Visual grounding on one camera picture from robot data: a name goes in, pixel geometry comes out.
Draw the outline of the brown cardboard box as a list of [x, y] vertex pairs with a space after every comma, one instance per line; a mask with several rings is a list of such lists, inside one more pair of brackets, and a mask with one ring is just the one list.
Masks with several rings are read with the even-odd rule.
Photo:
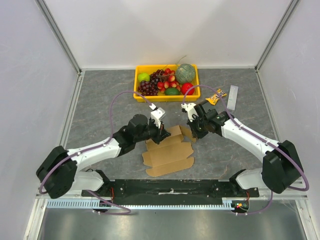
[[143, 164], [148, 167], [150, 177], [160, 177], [189, 169], [195, 158], [192, 144], [196, 142], [189, 128], [176, 125], [168, 129], [170, 136], [159, 144], [146, 140], [146, 152], [142, 154]]

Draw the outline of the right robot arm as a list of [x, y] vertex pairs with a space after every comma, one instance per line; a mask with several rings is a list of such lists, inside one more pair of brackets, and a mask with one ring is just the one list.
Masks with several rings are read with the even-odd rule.
[[229, 184], [233, 196], [240, 197], [251, 188], [268, 188], [281, 194], [287, 188], [292, 189], [292, 184], [302, 176], [303, 167], [292, 142], [265, 137], [243, 125], [231, 113], [217, 112], [207, 100], [198, 104], [183, 103], [181, 108], [187, 113], [187, 124], [194, 138], [217, 134], [237, 143], [261, 161], [261, 168], [243, 169], [233, 175], [235, 181]]

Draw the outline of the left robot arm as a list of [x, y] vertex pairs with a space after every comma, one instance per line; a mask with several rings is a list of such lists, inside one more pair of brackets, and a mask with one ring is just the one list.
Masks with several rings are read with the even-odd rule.
[[150, 118], [136, 114], [105, 140], [73, 149], [64, 149], [61, 145], [54, 147], [36, 171], [40, 194], [57, 199], [69, 191], [91, 190], [99, 197], [106, 196], [110, 185], [104, 173], [100, 170], [84, 172], [83, 169], [123, 156], [134, 150], [139, 142], [152, 140], [159, 144], [171, 135], [162, 121], [164, 116], [161, 109], [152, 111]]

